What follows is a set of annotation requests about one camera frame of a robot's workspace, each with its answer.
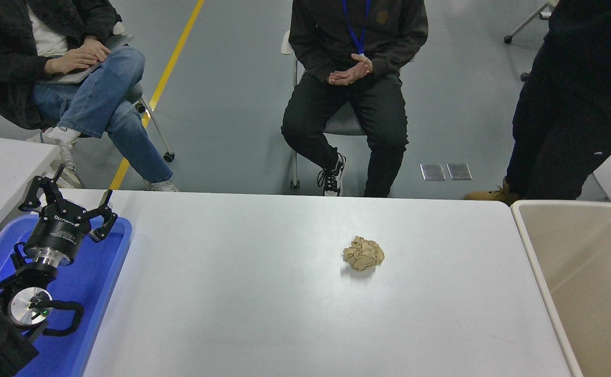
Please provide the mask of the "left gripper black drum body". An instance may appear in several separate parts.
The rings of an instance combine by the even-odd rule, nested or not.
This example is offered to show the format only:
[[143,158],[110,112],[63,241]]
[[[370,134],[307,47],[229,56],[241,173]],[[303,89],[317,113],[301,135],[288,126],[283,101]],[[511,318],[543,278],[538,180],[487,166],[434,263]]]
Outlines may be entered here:
[[88,219],[82,220],[86,210],[77,205],[58,209],[47,205],[40,213],[39,221],[24,246],[30,259],[44,256],[47,251],[61,254],[61,260],[74,260],[85,234],[90,231]]

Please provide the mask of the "person's right hand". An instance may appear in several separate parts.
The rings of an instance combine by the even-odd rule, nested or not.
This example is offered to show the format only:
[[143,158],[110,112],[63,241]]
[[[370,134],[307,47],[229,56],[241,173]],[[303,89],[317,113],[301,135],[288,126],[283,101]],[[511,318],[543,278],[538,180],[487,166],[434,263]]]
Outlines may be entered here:
[[51,58],[45,63],[47,75],[70,74],[71,72],[85,71],[95,66],[98,58],[91,52],[82,48],[71,49],[58,58]]
[[361,71],[361,73],[358,73],[356,71],[335,71],[329,75],[327,83],[346,86],[348,84],[354,83],[359,78],[362,78],[364,74],[365,71]]

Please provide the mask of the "person's left hand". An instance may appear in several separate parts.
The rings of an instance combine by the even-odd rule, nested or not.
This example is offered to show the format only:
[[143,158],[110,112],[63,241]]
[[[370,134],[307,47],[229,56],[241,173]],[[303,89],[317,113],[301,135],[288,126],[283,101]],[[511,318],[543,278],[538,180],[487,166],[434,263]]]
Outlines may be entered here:
[[357,64],[346,71],[336,72],[339,80],[355,81],[374,72],[370,58],[365,57],[362,53],[352,53],[351,57]]
[[89,53],[95,58],[96,62],[104,62],[111,54],[111,50],[97,40],[95,36],[86,36],[84,42],[79,48],[81,52]]

